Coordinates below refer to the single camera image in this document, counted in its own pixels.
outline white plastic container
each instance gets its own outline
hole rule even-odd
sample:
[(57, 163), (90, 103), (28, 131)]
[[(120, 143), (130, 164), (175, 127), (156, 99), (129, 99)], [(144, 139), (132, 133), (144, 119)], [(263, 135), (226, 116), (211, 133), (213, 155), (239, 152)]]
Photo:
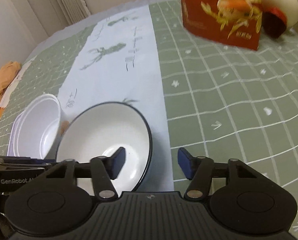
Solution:
[(52, 94), (34, 99), (21, 114), (15, 127), (13, 150), (15, 156), (44, 159), (55, 156), (61, 138), (62, 111)]
[(16, 130), (19, 127), (18, 124), (19, 124), (21, 115), (22, 115), (22, 113), (17, 116), (17, 118), (15, 119), (15, 121), (13, 122), (13, 125), (12, 125), (12, 129), (11, 129), (11, 133), (10, 133), (9, 146), (8, 146), (8, 152), (7, 152), (7, 156), (10, 156), (10, 157), (16, 157), (14, 149), (13, 149), (13, 144), (14, 144), (13, 141), (14, 141), (14, 138), (15, 138)]

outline red cap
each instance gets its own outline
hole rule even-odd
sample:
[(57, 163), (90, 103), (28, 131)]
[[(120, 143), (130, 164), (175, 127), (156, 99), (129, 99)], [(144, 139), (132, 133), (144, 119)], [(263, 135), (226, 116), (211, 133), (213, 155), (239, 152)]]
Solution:
[(277, 16), (285, 25), (287, 25), (287, 17), (283, 11), (281, 11), (278, 7), (271, 7), (267, 9), (265, 12), (272, 13), (273, 15)]

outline green grid tablecloth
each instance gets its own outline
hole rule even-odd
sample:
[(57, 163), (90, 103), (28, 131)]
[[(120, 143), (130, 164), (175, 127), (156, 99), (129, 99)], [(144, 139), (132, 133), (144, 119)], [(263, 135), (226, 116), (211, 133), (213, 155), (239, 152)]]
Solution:
[[(177, 150), (216, 162), (237, 158), (298, 203), (298, 35), (257, 52), (210, 42), (182, 26), (180, 1), (150, 6), (168, 118), (175, 190), (189, 181)], [(298, 237), (298, 215), (291, 232)]]
[(22, 76), (0, 119), (0, 155), (7, 155), (11, 128), (16, 117), (43, 93), (57, 95), (93, 26), (59, 41), (41, 52)]

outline bowl black rim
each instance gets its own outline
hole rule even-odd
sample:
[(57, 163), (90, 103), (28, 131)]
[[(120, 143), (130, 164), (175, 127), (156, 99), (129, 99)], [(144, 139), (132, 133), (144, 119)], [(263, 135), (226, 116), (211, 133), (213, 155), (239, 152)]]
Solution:
[(129, 105), (129, 104), (126, 104), (126, 103), (123, 103), (123, 102), (119, 102), (119, 101), (108, 101), (108, 102), (103, 102), (103, 103), (100, 103), (100, 104), (96, 104), (94, 106), (91, 106), (91, 107), (87, 108), (85, 111), (83, 111), (82, 113), (80, 113), (77, 117), (75, 117), (73, 119), (73, 121), (69, 124), (69, 126), (66, 128), (65, 132), (61, 136), (61, 139), (60, 139), (60, 142), (58, 144), (57, 151), (56, 151), (56, 160), (57, 160), (58, 150), (59, 150), (60, 144), (62, 142), (62, 139), (65, 136), (67, 130), (74, 123), (74, 121), (76, 121), (81, 115), (83, 115), (85, 112), (89, 111), (90, 109), (93, 109), (93, 108), (95, 108), (97, 106), (106, 105), (106, 104), (120, 104), (120, 105), (125, 105), (125, 106), (130, 107), (131, 109), (133, 109), (134, 111), (137, 112), (137, 114), (141, 117), (141, 119), (143, 120), (143, 122), (145, 123), (145, 126), (147, 128), (147, 132), (148, 132), (148, 136), (149, 136), (149, 154), (148, 154), (148, 160), (147, 160), (145, 169), (144, 169), (144, 171), (143, 171), (143, 173), (141, 175), (141, 178), (139, 179), (139, 181), (137, 182), (137, 184), (135, 185), (135, 187), (131, 190), (133, 192), (133, 191), (136, 191), (138, 189), (138, 187), (141, 185), (141, 183), (143, 182), (143, 180), (144, 180), (144, 178), (145, 178), (145, 176), (146, 176), (146, 174), (148, 172), (150, 163), (151, 163), (151, 158), (152, 158), (152, 134), (151, 134), (151, 130), (150, 130), (149, 124), (148, 124), (147, 120), (145, 119), (145, 117), (143, 116), (143, 114), (138, 109), (136, 109), (135, 107), (133, 107), (132, 105)]

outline white bowl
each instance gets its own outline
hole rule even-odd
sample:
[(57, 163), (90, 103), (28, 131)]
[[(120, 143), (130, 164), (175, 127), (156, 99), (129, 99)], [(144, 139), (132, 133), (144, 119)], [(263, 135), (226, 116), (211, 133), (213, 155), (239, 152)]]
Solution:
[(34, 99), (21, 114), (15, 128), (15, 156), (44, 159), (59, 144), (60, 103), (52, 94)]
[[(112, 183), (120, 195), (122, 191), (137, 189), (151, 161), (151, 132), (145, 118), (135, 108), (107, 102), (83, 112), (65, 131), (57, 162), (75, 159), (86, 163), (96, 156), (109, 157), (119, 147), (126, 149), (126, 162)], [(90, 179), (77, 182), (90, 195), (94, 194)]]

